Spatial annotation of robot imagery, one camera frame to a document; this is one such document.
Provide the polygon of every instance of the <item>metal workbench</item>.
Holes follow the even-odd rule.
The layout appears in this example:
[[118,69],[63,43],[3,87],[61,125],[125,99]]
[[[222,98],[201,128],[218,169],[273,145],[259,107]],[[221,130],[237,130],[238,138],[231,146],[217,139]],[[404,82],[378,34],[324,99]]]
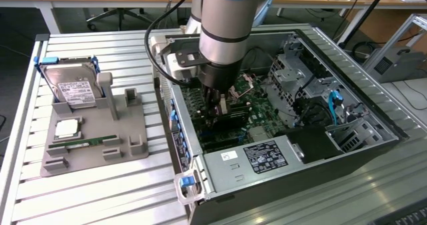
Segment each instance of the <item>metal workbench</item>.
[[[275,27],[283,29],[286,25],[267,26]],[[318,35],[317,28],[307,24],[299,28],[311,39],[322,39],[336,48],[333,41]],[[154,34],[181,32],[170,29]],[[143,31],[62,34],[35,43],[33,59],[37,56],[97,55],[101,70],[113,73],[114,94],[123,93],[126,88],[137,88],[142,93],[150,157],[50,178],[41,177],[53,94],[31,62],[0,173],[3,225],[187,224],[186,209],[178,202],[173,185],[173,161],[143,37]],[[385,94],[390,95],[388,91],[381,91],[373,93],[380,104],[390,101],[384,98]],[[404,129],[412,135],[412,141],[352,175],[215,225],[368,224],[427,197],[427,126],[417,117],[409,116],[405,112],[412,111],[396,102],[402,105],[402,110],[394,109],[388,114],[400,124],[408,125]]]

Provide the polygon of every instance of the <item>white sticker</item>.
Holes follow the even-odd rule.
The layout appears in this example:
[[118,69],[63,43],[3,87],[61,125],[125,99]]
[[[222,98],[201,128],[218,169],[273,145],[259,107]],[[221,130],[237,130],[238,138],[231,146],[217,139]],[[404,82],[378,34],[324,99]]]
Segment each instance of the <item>white sticker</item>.
[[95,102],[95,96],[89,81],[65,82],[58,85],[70,105]]
[[227,161],[230,159],[237,159],[238,158],[238,153],[237,151],[229,151],[221,154],[222,160]]

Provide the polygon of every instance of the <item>office chair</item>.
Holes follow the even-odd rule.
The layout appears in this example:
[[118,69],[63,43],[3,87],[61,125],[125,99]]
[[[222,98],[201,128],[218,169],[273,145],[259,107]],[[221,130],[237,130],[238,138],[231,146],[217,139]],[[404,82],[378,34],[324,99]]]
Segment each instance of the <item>office chair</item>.
[[102,20],[103,18],[107,18],[107,17],[114,16],[117,14],[119,14],[119,31],[122,31],[122,22],[126,19],[126,15],[129,15],[129,16],[131,16],[131,17],[134,17],[134,18],[137,18],[150,24],[154,22],[150,18],[147,18],[146,16],[142,16],[145,14],[145,8],[139,9],[141,14],[137,14],[135,12],[130,11],[131,9],[134,9],[134,8],[117,8],[113,10],[109,10],[109,8],[105,8],[103,9],[105,13],[102,13],[101,15],[86,20],[87,28],[91,31],[95,31],[97,26],[93,22],[97,22],[97,21]]

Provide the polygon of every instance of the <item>floor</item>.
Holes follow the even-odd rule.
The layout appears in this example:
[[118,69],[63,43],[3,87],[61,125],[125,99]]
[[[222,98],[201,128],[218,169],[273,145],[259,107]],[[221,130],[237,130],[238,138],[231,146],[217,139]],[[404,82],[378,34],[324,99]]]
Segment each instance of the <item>floor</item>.
[[[154,20],[161,16],[163,10],[159,8],[147,8],[146,15]],[[340,10],[322,11],[307,9],[286,9],[283,17],[277,16],[278,9],[271,9],[266,17],[265,24],[294,24],[311,23],[318,26],[329,36],[333,36],[344,18],[340,17]],[[63,33],[89,33],[91,32],[86,23],[86,16],[82,8],[57,8],[57,17]],[[102,8],[91,8],[90,14],[93,16],[103,13]],[[179,17],[189,18],[190,9],[179,11]],[[97,30],[99,32],[109,32],[118,30],[118,16],[106,18],[103,21],[95,22]],[[150,24],[133,17],[126,17],[123,21],[123,30],[145,30]],[[169,23],[169,28],[178,28],[178,16],[174,14],[173,22]],[[50,33],[45,23],[41,11],[37,8],[0,8],[0,115],[7,117],[3,128],[0,127],[0,141],[10,136],[14,118],[17,114],[22,89],[30,59],[26,55],[31,55],[34,41],[38,34]],[[349,47],[361,41],[369,40],[362,32],[358,32]],[[0,155],[6,153],[7,141],[0,142]]]

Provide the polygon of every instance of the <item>warning label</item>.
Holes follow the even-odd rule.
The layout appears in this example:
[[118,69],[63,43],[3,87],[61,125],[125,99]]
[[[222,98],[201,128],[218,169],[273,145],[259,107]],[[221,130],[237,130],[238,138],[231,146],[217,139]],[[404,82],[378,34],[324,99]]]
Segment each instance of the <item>warning label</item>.
[[275,141],[249,146],[243,150],[254,172],[258,174],[289,165]]
[[95,96],[89,81],[65,82],[58,85],[70,105],[95,102]]

